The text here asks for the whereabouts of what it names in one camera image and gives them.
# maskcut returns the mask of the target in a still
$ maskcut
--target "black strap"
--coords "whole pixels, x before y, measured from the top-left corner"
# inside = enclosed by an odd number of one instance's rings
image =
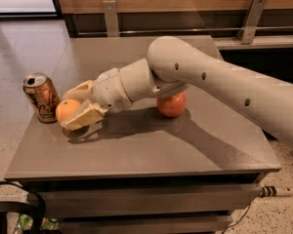
[[[32,225],[29,234],[38,234],[46,212],[44,199],[38,193],[27,191],[21,186],[8,181],[0,181],[0,185],[12,185],[36,196],[38,199],[38,204],[36,206],[21,202],[0,202],[0,213],[14,212],[31,216]]]

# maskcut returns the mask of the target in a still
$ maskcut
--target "metal bracket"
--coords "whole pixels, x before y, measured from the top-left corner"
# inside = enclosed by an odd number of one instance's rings
[[[253,0],[248,10],[245,22],[237,34],[242,44],[252,44],[256,33],[256,27],[261,18],[267,0]]]
[[[107,37],[119,37],[118,16],[116,1],[104,0],[105,25]]]

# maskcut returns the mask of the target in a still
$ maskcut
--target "speckled floor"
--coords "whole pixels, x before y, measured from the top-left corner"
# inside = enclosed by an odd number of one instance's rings
[[[23,77],[37,70],[51,75],[70,41],[61,20],[0,22],[0,180],[33,113],[21,90]],[[293,188],[293,150],[277,140],[271,145],[282,170],[262,184]],[[0,188],[1,199],[22,200],[23,194]],[[233,218],[243,212],[234,212]],[[226,233],[293,233],[293,197],[256,199],[247,216]]]

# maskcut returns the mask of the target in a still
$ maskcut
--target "drawer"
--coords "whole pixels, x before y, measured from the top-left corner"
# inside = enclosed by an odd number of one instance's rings
[[[85,222],[62,222],[62,234],[159,234],[215,232],[232,222],[230,215],[153,217]]]
[[[260,191],[257,184],[230,184],[55,191],[40,195],[46,202],[46,217],[69,218],[233,211],[246,208]]]

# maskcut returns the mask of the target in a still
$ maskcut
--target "orange ball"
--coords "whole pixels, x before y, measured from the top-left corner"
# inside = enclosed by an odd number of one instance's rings
[[[186,108],[187,97],[185,92],[170,97],[159,97],[156,99],[159,112],[166,117],[177,117]]]
[[[56,116],[59,122],[64,121],[67,117],[72,115],[81,103],[76,99],[65,99],[57,106]]]

